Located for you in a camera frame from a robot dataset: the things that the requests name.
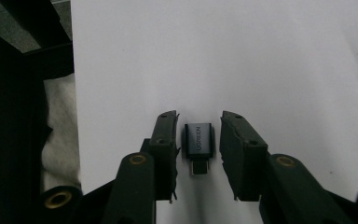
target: usb adapter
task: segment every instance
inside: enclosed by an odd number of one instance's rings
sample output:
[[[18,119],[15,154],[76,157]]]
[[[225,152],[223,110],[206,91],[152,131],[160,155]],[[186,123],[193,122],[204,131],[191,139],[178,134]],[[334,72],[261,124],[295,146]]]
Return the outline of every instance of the usb adapter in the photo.
[[[186,124],[185,142],[186,156],[191,160],[191,173],[208,174],[208,160],[213,156],[211,123]]]

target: tabletop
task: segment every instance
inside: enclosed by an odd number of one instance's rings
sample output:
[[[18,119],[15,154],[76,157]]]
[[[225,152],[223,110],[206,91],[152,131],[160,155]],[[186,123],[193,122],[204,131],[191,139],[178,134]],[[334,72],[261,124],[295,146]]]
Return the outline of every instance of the tabletop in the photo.
[[[358,193],[358,1],[72,1],[82,189],[115,178],[159,114],[243,115],[271,153],[301,160],[322,186]],[[216,148],[207,175],[177,158],[178,200],[157,223],[262,223],[233,200]]]

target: white table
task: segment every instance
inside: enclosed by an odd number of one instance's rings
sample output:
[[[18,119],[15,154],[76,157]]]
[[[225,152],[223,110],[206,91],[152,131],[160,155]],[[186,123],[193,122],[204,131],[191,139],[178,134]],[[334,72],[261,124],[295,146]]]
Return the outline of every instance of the white table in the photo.
[[[115,178],[121,159],[169,110],[211,122],[245,116],[271,153],[292,155],[326,188],[358,192],[358,1],[72,1],[82,188]],[[233,200],[220,153],[206,176],[177,159],[178,201],[157,223],[261,223]]]

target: white surface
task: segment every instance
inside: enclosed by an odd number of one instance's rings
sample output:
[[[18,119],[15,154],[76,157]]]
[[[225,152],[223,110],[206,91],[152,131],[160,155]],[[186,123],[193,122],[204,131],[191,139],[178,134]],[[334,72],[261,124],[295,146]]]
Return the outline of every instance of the white surface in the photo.
[[[115,178],[158,114],[211,122],[218,146],[228,110],[355,199],[358,1],[72,1],[72,15],[85,192]],[[261,223],[257,203],[233,201],[219,152],[199,178],[177,162],[179,200],[158,203],[157,223]]]

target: brass screw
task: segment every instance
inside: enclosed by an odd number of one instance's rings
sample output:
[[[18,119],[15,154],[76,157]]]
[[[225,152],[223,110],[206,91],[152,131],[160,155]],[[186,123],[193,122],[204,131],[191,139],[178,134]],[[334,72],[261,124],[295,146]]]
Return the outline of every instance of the brass screw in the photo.
[[[146,161],[146,157],[143,155],[135,155],[130,158],[130,163],[133,165],[140,165]]]
[[[57,192],[45,200],[45,206],[49,209],[55,209],[62,207],[69,203],[72,199],[72,193],[69,190],[63,190],[61,192]]]
[[[278,157],[277,162],[280,165],[287,166],[287,167],[293,167],[296,165],[296,163],[292,159],[285,157],[285,156]]]

